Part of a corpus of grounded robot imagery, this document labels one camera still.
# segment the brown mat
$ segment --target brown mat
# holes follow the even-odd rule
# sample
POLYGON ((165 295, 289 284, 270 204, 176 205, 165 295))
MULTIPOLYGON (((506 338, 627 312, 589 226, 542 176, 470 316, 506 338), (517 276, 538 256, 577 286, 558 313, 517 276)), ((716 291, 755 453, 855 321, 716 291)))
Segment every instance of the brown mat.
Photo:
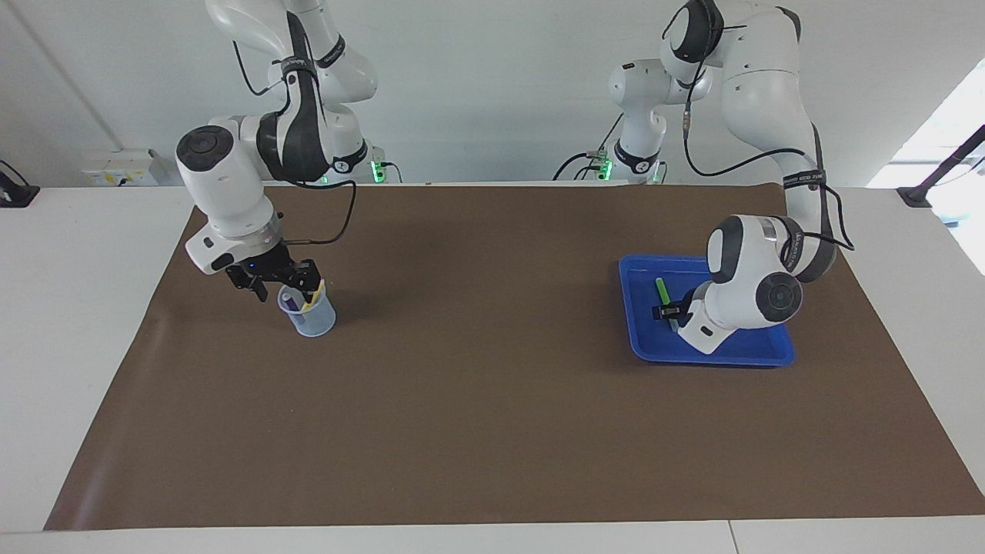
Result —
MULTIPOLYGON (((269 193, 294 239, 348 200, 269 193)), ((772 185, 364 189, 342 242, 295 252, 332 281, 316 340, 180 246, 46 528, 985 513, 844 261, 807 288, 792 368, 634 358, 619 259, 699 255, 729 214, 783 205, 772 185)))

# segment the black cable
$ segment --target black cable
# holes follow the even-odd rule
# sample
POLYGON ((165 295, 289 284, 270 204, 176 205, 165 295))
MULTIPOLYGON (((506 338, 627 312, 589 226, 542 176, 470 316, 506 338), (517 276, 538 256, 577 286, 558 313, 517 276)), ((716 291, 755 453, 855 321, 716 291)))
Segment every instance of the black cable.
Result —
POLYGON ((345 184, 351 184, 353 186, 353 197, 349 201, 349 212, 346 214, 346 222, 342 225, 342 230, 339 231, 339 234, 338 235, 336 235, 335 237, 333 237, 333 238, 331 238, 331 239, 329 239, 327 241, 315 241, 315 240, 312 240, 312 239, 308 239, 308 240, 304 240, 304 241, 284 241, 284 244, 287 245, 287 246, 309 246, 309 245, 322 246, 322 245, 325 245, 325 244, 334 244, 335 242, 338 242, 339 240, 341 240, 342 237, 345 236, 346 231, 349 229, 349 223, 353 220, 353 211, 356 208, 356 194, 358 192, 359 186, 356 185, 356 182, 354 180, 347 180, 345 182, 342 182, 342 183, 339 183, 339 184, 334 184, 332 186, 320 186, 319 187, 319 186, 305 185, 305 186, 302 187, 302 188, 312 188, 312 189, 322 189, 322 190, 325 190, 325 189, 331 189, 331 188, 338 188, 338 187, 340 187, 342 185, 345 185, 345 184))
POLYGON ((249 82, 249 77, 246 75, 246 66, 243 65, 243 56, 239 53, 239 44, 237 44, 235 40, 232 42, 232 49, 236 51, 236 61, 239 62, 239 71, 243 74, 243 81, 246 82, 246 88, 249 89, 249 92, 253 93, 253 96, 262 97, 263 95, 269 93, 271 89, 284 82, 284 80, 281 80, 260 91, 259 93, 256 92, 256 89, 253 88, 253 84, 249 82))
POLYGON ((284 92, 287 94, 287 99, 284 101, 284 107, 282 107, 275 115, 277 117, 283 116, 288 112, 288 108, 291 107, 291 87, 284 87, 284 92))
POLYGON ((683 12, 687 7, 688 7, 688 5, 685 4, 684 6, 681 6, 678 9, 677 12, 675 12, 674 17, 671 18, 671 23, 667 24, 667 27, 664 28, 664 31, 662 33, 660 33, 660 38, 661 39, 663 39, 663 40, 666 40, 667 39, 667 31, 669 31, 671 29, 671 27, 674 26, 674 22, 677 20, 678 16, 680 16, 681 12, 683 12))
POLYGON ((334 190, 336 188, 342 188, 343 186, 345 186, 347 184, 352 184, 353 183, 350 180, 344 180, 342 182, 336 182, 334 184, 322 184, 322 185, 308 184, 306 182, 298 182, 298 181, 295 181, 295 180, 288 180, 288 181, 285 181, 285 182, 288 182, 288 183, 296 186, 297 188, 305 188, 307 190, 334 190))
POLYGON ((383 167, 385 167, 385 168, 393 168, 393 169, 397 170, 397 177, 400 178, 400 182, 401 182, 401 184, 403 184, 403 182, 404 182, 404 174, 400 171, 400 166, 394 164, 393 162, 383 162, 380 165, 383 166, 383 167))
POLYGON ((598 166, 586 166, 586 167, 578 170, 578 173, 575 173, 574 174, 574 180, 585 180, 585 178, 588 177, 588 173, 589 172, 596 172, 596 171, 598 171, 600 169, 601 168, 598 167, 598 166))
POLYGON ((839 241, 835 237, 829 237, 828 235, 822 235, 820 233, 804 233, 804 236, 810 237, 812 239, 817 239, 819 241, 837 244, 842 248, 854 252, 855 243, 853 243, 852 240, 848 238, 848 230, 845 228, 845 210, 844 210, 844 205, 841 202, 841 195, 838 194, 833 188, 828 186, 827 183, 803 182, 803 183, 793 184, 790 186, 784 186, 783 189, 790 190, 792 188, 799 188, 801 186, 819 186, 821 190, 830 194, 831 196, 834 196, 834 200, 837 202, 837 206, 838 206, 838 226, 841 228, 841 235, 845 238, 845 242, 839 241))
POLYGON ((20 180, 22 180, 24 182, 24 186, 31 186, 31 184, 28 182, 28 180, 25 179, 24 176, 21 175, 21 172, 17 171, 14 168, 14 166, 11 166, 10 164, 8 164, 7 162, 4 162, 3 160, 0 160, 0 164, 3 164, 4 166, 7 167, 8 170, 14 172, 14 175, 16 175, 20 180))
POLYGON ((609 134, 606 135, 606 138, 602 139, 602 144, 599 145, 599 150, 603 150, 606 147, 606 143, 609 142, 609 139, 612 138, 613 133, 616 132, 616 127, 619 126, 619 122, 623 120, 623 117, 625 117, 625 113, 620 113, 619 117, 616 118, 616 122, 613 123, 613 128, 609 129, 609 134))
MULTIPOLYGON (((724 31, 724 30, 732 30, 732 29, 741 29, 743 27, 745 27, 745 26, 744 25, 738 25, 738 26, 733 26, 733 27, 724 27, 724 28, 721 28, 721 30, 724 31)), ((701 80, 701 77, 702 77, 701 70, 704 69, 704 62, 708 59, 708 56, 711 55, 711 51, 710 50, 711 50, 712 42, 714 41, 714 37, 715 37, 714 32, 715 31, 718 31, 718 30, 717 29, 713 29, 712 27, 709 27, 708 28, 708 42, 706 43, 706 46, 704 48, 704 53, 701 55, 701 60, 697 64, 697 69, 694 71, 694 80, 690 83, 690 87, 688 89, 688 100, 685 102, 685 108, 684 108, 684 119, 685 119, 685 125, 684 125, 684 153, 685 153, 685 157, 688 159, 688 165, 690 166, 691 170, 694 171, 695 173, 703 176, 703 177, 717 177, 717 176, 724 175, 726 173, 731 173, 731 172, 733 172, 733 171, 735 171, 735 170, 737 170, 739 168, 743 168, 743 167, 745 167, 745 166, 747 166, 749 164, 752 164, 753 162, 758 162, 759 160, 762 160, 763 158, 768 158, 770 156, 775 156, 777 154, 797 154, 799 156, 806 157, 807 156, 806 153, 804 153, 803 151, 797 150, 795 148, 780 148, 780 149, 776 149, 776 150, 771 150, 769 152, 763 152, 762 154, 759 154, 757 156, 753 156, 753 157, 749 158, 748 160, 745 160, 744 162, 739 162, 738 164, 735 164, 734 166, 732 166, 730 168, 727 168, 725 170, 722 170, 720 172, 706 173, 706 172, 703 172, 702 170, 698 169, 697 166, 694 164, 694 160, 690 156, 690 144, 689 144, 689 138, 690 138, 690 121, 691 121, 691 118, 690 118, 691 109, 690 108, 691 108, 692 100, 693 100, 693 97, 694 97, 694 89, 697 87, 697 82, 700 81, 701 80)))
POLYGON ((982 165, 982 163, 985 163, 985 158, 982 158, 981 160, 975 162, 975 165, 974 166, 971 166, 971 169, 970 170, 968 170, 968 171, 966 171, 966 172, 958 175, 957 177, 955 177, 953 179, 949 179, 949 180, 946 180, 944 182, 939 182, 939 183, 935 184, 934 186, 941 186, 942 184, 951 184, 951 183, 955 182, 956 180, 963 179, 963 178, 971 175, 972 173, 975 173, 975 170, 977 170, 978 168, 980 168, 981 165, 982 165))
POLYGON ((561 164, 560 169, 558 170, 557 173, 555 173, 554 178, 551 179, 551 180, 558 180, 560 178, 560 175, 562 173, 564 173, 564 170, 566 170, 568 166, 570 166, 571 164, 577 162, 578 160, 581 160, 582 158, 588 158, 588 153, 587 152, 582 152, 581 154, 576 154, 576 155, 568 158, 566 162, 564 162, 563 164, 561 164))

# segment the plastic tray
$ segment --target plastic tray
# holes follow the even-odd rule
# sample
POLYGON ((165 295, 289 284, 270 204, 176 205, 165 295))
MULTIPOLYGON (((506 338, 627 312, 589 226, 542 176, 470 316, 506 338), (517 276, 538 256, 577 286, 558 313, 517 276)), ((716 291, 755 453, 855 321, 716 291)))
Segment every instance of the plastic tray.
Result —
POLYGON ((667 321, 653 318, 653 308, 661 304, 657 278, 664 279, 672 300, 680 300, 691 289, 711 280, 704 258, 630 255, 620 261, 619 272, 629 343, 643 360, 746 368, 783 368, 794 363, 796 354, 786 325, 736 331, 714 354, 706 356, 672 331, 667 321))

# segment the clear plastic cup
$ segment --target clear plastic cup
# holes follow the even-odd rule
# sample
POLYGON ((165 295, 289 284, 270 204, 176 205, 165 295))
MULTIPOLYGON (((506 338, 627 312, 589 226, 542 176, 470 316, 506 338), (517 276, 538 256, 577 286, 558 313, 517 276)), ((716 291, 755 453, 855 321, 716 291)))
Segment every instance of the clear plastic cup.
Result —
POLYGON ((314 304, 304 307, 304 295, 291 287, 281 288, 277 294, 277 306, 286 313, 301 336, 320 337, 335 326, 335 309, 328 301, 328 294, 321 293, 314 304))

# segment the white table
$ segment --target white table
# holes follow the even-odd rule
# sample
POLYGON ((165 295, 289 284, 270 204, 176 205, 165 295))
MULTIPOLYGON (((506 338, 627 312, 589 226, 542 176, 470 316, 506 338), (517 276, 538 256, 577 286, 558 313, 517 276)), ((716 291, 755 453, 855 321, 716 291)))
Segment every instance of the white table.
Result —
MULTIPOLYGON (((848 260, 982 487, 985 277, 930 211, 893 191, 842 194, 860 246, 848 260)), ((0 553, 868 554, 985 544, 985 517, 39 533, 191 207, 182 188, 49 189, 29 210, 0 211, 0 553)))

